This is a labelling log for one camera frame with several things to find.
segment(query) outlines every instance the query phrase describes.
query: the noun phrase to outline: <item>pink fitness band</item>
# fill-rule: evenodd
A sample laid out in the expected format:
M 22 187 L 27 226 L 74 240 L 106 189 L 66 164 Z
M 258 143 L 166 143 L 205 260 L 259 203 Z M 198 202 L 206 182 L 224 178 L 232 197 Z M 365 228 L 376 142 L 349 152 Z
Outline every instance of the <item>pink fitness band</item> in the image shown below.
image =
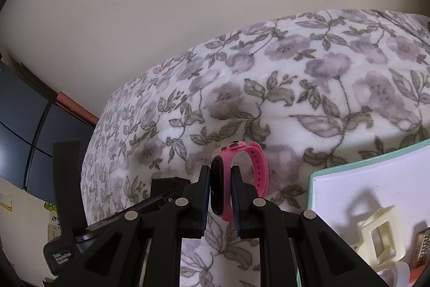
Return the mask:
M 234 156 L 245 151 L 251 158 L 254 168 L 254 186 L 259 197 L 265 197 L 269 184 L 269 171 L 263 149 L 256 142 L 246 145 L 244 141 L 233 141 L 221 148 L 211 164 L 211 207 L 225 222 L 233 221 L 231 208 L 231 162 Z

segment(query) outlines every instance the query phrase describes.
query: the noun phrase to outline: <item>gray leaf pattern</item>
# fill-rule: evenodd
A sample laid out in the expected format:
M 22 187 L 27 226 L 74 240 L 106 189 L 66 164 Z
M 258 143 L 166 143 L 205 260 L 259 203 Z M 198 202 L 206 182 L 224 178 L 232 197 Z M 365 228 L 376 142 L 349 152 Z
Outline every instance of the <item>gray leaf pattern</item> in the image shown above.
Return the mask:
M 81 173 L 88 223 L 148 198 L 153 178 L 196 181 L 231 140 L 260 143 L 267 198 L 298 212 L 313 171 L 428 139 L 429 21 L 306 12 L 222 34 L 150 68 L 112 94 L 95 128 Z M 252 183 L 249 164 L 235 164 Z M 219 270 L 225 265 L 234 273 Z M 183 240 L 183 287 L 259 286 L 259 270 L 258 240 L 240 240 L 212 212 L 203 240 Z

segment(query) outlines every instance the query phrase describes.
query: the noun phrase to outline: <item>label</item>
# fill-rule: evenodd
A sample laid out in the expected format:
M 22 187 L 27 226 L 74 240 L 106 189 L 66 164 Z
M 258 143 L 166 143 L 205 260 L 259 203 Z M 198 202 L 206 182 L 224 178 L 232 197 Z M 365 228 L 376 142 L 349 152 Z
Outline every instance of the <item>label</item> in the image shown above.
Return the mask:
M 61 235 L 61 229 L 57 225 L 48 224 L 48 242 Z
M 67 252 L 64 254 L 56 253 L 56 254 L 53 254 L 52 257 L 55 259 L 55 262 L 58 265 L 61 265 L 61 264 L 67 263 L 70 259 L 72 259 L 73 254 L 70 252 Z
M 60 222 L 58 220 L 58 216 L 54 213 L 50 213 L 49 224 L 54 225 L 56 227 L 60 227 Z
M 8 211 L 12 211 L 12 198 L 7 194 L 0 193 L 0 205 Z

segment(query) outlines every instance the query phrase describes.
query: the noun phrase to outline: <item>black watch face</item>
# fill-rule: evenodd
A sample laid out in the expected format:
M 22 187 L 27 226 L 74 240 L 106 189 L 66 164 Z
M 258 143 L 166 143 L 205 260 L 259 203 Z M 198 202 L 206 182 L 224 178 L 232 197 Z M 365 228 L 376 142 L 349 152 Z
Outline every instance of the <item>black watch face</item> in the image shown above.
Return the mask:
M 212 211 L 221 215 L 224 209 L 224 163 L 220 156 L 215 156 L 212 160 L 210 182 Z

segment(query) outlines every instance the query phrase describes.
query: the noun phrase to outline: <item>cream plastic part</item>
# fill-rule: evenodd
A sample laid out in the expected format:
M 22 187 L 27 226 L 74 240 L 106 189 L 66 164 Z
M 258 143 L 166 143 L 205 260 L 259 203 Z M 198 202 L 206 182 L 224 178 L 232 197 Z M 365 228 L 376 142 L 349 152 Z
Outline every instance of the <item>cream plastic part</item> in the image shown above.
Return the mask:
M 391 287 L 408 287 L 411 271 L 405 262 L 397 262 L 393 267 L 382 270 L 378 275 Z
M 374 229 L 379 231 L 383 248 L 378 256 L 371 235 Z M 380 208 L 366 221 L 360 223 L 358 234 L 360 241 L 351 245 L 351 248 L 376 272 L 393 267 L 406 254 L 399 215 L 393 205 Z

